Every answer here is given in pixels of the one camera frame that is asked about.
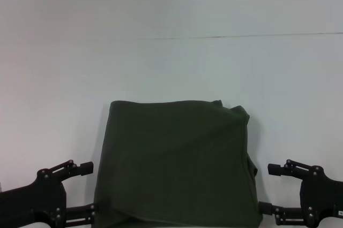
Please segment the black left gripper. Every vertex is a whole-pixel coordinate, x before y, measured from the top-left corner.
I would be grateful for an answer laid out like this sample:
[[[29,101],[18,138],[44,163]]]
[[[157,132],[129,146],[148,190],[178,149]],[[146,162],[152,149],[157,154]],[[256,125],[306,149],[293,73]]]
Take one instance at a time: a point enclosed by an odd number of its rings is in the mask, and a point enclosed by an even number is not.
[[[93,162],[80,165],[69,160],[37,173],[29,185],[0,193],[0,228],[20,228],[45,223],[50,228],[93,225],[97,203],[66,208],[66,191],[62,181],[93,173]]]

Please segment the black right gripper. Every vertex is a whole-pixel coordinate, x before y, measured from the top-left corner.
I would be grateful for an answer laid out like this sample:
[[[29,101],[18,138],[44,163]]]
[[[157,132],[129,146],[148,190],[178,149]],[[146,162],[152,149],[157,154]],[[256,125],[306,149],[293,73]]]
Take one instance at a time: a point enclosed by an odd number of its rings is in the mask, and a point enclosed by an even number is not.
[[[343,181],[330,179],[322,167],[309,166],[288,159],[283,166],[268,164],[267,169],[269,175],[289,176],[302,180],[299,208],[258,202],[259,212],[262,215],[274,216],[278,226],[318,228],[325,218],[343,219]]]

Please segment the dark green FREE t-shirt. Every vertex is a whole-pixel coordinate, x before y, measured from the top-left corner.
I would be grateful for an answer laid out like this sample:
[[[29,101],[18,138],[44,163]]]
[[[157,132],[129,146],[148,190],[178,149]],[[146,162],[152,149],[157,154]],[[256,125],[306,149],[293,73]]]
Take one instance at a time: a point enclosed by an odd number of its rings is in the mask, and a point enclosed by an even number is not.
[[[259,228],[249,115],[221,101],[114,101],[92,228]]]

